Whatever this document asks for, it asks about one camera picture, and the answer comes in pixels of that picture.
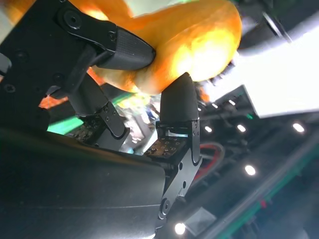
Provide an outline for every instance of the robotic hand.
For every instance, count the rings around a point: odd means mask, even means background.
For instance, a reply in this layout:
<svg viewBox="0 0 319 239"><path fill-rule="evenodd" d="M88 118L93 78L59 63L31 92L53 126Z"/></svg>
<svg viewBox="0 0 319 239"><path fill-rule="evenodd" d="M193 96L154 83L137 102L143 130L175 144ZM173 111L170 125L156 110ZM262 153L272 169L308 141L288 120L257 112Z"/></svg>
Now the robotic hand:
<svg viewBox="0 0 319 239"><path fill-rule="evenodd" d="M190 76L163 91L159 138L137 156L117 152L129 129L86 71L147 66L155 52L143 40L68 1L37 0L0 56L1 238L153 238L201 164ZM84 121L75 138L46 132L46 95L68 96Z"/></svg>

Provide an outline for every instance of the cable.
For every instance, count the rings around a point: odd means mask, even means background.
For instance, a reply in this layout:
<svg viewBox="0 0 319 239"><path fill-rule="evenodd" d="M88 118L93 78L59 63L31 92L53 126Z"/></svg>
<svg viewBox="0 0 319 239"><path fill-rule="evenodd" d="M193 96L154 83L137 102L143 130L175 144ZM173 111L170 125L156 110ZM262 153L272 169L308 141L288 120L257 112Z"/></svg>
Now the cable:
<svg viewBox="0 0 319 239"><path fill-rule="evenodd" d="M211 172L215 171L215 169L220 165L225 156L225 149L220 143L216 142L208 142L200 145L201 149L209 148L215 149L215 154L213 155L212 161L203 169L201 169L194 178L191 187L196 185L202 179L204 179Z"/></svg>

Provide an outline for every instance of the black surface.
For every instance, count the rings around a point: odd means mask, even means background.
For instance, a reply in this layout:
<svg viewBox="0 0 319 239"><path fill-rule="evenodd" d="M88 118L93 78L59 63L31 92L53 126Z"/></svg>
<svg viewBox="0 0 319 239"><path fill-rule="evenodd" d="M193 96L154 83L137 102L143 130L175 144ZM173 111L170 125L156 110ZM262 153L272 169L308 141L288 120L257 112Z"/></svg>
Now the black surface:
<svg viewBox="0 0 319 239"><path fill-rule="evenodd" d="M88 74L85 74L79 89L70 94L68 99L79 116L93 115L109 102L99 85Z"/></svg>
<svg viewBox="0 0 319 239"><path fill-rule="evenodd" d="M165 174L147 157L53 133L0 130L2 239L139 239L155 232Z"/></svg>
<svg viewBox="0 0 319 239"><path fill-rule="evenodd" d="M184 73L161 94L161 122L185 122L198 120L197 96L193 81Z"/></svg>
<svg viewBox="0 0 319 239"><path fill-rule="evenodd" d="M97 64L100 68L115 70L138 70L151 64L155 50L145 41L118 27L116 52L107 61Z"/></svg>
<svg viewBox="0 0 319 239"><path fill-rule="evenodd" d="M6 102L0 108L1 115L6 115L1 118L3 123L46 129L49 117L38 105L47 90L52 85L67 85L74 69L79 74L76 65L82 54L86 61L95 57L95 52L74 41L53 21L62 6L59 1L37 0L0 45L0 52L12 63L0 83L0 101ZM64 82L54 82L57 73L64 76ZM14 91L6 91L6 85Z"/></svg>
<svg viewBox="0 0 319 239"><path fill-rule="evenodd" d="M123 94L127 94L127 92L122 91L107 83L101 85L100 87L104 95L107 96L110 101L112 101L116 97L119 97ZM50 123L55 123L61 120L65 120L75 115L75 111L69 101L66 101L57 106L51 107L48 111L50 113Z"/></svg>

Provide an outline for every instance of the orange fabric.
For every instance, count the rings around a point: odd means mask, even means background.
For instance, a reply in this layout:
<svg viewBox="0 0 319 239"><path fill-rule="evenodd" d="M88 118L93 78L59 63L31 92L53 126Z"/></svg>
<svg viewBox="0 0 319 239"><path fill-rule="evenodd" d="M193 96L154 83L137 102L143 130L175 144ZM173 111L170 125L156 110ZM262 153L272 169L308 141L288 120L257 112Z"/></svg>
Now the orange fabric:
<svg viewBox="0 0 319 239"><path fill-rule="evenodd" d="M33 2L5 1L12 21ZM241 37L239 13L227 0L195 0L135 18L123 0L71 2L86 14L135 33L157 51L154 62L138 71L93 68L105 82L125 91L155 95L184 72L194 81L212 78L231 61Z"/></svg>

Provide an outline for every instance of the black cover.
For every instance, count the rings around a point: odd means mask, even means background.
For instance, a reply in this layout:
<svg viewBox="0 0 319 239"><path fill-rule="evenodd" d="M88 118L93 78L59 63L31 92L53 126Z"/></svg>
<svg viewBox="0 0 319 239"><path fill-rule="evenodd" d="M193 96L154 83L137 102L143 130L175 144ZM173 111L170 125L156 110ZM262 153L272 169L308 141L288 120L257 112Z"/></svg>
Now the black cover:
<svg viewBox="0 0 319 239"><path fill-rule="evenodd" d="M149 238L164 181L147 157L0 128L1 239Z"/></svg>
<svg viewBox="0 0 319 239"><path fill-rule="evenodd" d="M114 55L97 66L114 70L138 70L151 64L155 54L155 50L145 41L118 27Z"/></svg>
<svg viewBox="0 0 319 239"><path fill-rule="evenodd" d="M197 97L193 81L184 73L161 94L161 122L185 122L198 120Z"/></svg>

